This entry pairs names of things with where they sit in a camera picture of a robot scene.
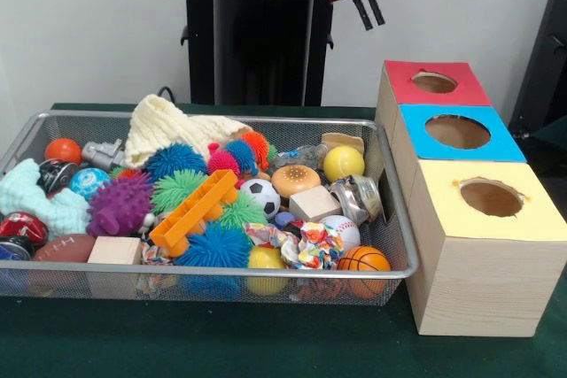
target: wooden cube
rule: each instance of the wooden cube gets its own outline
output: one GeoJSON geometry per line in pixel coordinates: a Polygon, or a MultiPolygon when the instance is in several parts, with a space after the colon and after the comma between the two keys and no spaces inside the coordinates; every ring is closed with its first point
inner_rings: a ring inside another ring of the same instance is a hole
{"type": "Polygon", "coordinates": [[[567,260],[567,225],[527,164],[420,160],[409,215],[420,334],[533,336],[567,260]]]}
{"type": "Polygon", "coordinates": [[[290,213],[304,221],[319,221],[342,212],[340,203],[323,186],[315,186],[290,197],[290,213]]]}
{"type": "MultiPolygon", "coordinates": [[[[108,265],[139,265],[142,242],[125,236],[99,236],[89,257],[89,263],[108,265]]],[[[87,272],[90,293],[94,298],[136,298],[139,274],[87,272]]]]}
{"type": "Polygon", "coordinates": [[[525,162],[498,113],[488,106],[401,105],[392,156],[406,202],[419,158],[525,162]]]}
{"type": "Polygon", "coordinates": [[[390,143],[400,104],[490,106],[491,102],[466,63],[385,61],[376,122],[384,126],[390,143]]]}

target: circular hole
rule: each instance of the circular hole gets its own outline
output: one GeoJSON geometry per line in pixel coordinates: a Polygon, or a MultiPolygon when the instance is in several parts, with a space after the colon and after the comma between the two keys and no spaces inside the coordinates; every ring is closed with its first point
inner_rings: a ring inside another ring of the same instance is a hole
{"type": "Polygon", "coordinates": [[[478,121],[458,115],[438,115],[425,123],[430,136],[444,145],[474,150],[490,142],[490,132],[478,121]]]}
{"type": "Polygon", "coordinates": [[[455,80],[439,73],[420,71],[411,80],[421,90],[431,93],[451,93],[457,89],[455,80]]]}
{"type": "Polygon", "coordinates": [[[466,181],[461,184],[461,195],[468,205],[489,216],[508,217],[522,210],[523,197],[500,181],[466,181]]]}

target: black cable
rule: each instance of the black cable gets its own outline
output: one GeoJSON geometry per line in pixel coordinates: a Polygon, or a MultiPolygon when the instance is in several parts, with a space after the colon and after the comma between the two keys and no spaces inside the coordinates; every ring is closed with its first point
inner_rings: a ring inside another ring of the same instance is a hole
{"type": "Polygon", "coordinates": [[[160,90],[158,90],[158,96],[162,97],[163,92],[167,92],[169,94],[169,99],[171,99],[171,102],[173,102],[174,104],[176,104],[177,102],[175,101],[175,96],[174,96],[174,92],[168,87],[168,86],[164,86],[163,88],[161,88],[160,90]]]}

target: orange plastic toy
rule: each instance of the orange plastic toy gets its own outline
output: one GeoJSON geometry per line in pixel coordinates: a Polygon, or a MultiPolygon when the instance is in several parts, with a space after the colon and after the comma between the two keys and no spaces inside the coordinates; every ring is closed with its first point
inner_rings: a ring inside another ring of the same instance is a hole
{"type": "Polygon", "coordinates": [[[217,170],[198,189],[185,198],[165,220],[150,232],[151,240],[164,247],[172,257],[179,257],[189,248],[186,235],[203,234],[205,221],[218,220],[222,215],[220,202],[234,203],[237,176],[232,170],[217,170]]]}
{"type": "Polygon", "coordinates": [[[81,147],[73,139],[56,139],[47,145],[43,153],[45,159],[60,159],[68,163],[81,165],[81,147]]]}
{"type": "Polygon", "coordinates": [[[262,170],[267,170],[269,167],[268,163],[268,152],[269,143],[262,133],[258,132],[248,132],[240,136],[240,139],[245,141],[250,145],[254,156],[256,157],[256,164],[262,170]]]}
{"type": "MultiPolygon", "coordinates": [[[[389,271],[390,263],[380,250],[373,247],[359,246],[349,250],[338,262],[340,270],[389,271]]],[[[351,293],[358,298],[378,297],[386,286],[381,279],[348,280],[351,293]]]]}

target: white wall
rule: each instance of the white wall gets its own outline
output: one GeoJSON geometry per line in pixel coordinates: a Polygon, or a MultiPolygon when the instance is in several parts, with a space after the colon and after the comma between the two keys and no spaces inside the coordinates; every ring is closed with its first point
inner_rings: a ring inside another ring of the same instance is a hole
{"type": "MultiPolygon", "coordinates": [[[[378,1],[387,24],[368,33],[336,4],[323,104],[374,106],[386,58],[460,60],[509,117],[546,0],[378,1]]],[[[133,103],[165,84],[183,98],[185,20],[184,0],[0,0],[0,151],[53,102],[133,103]]]]}

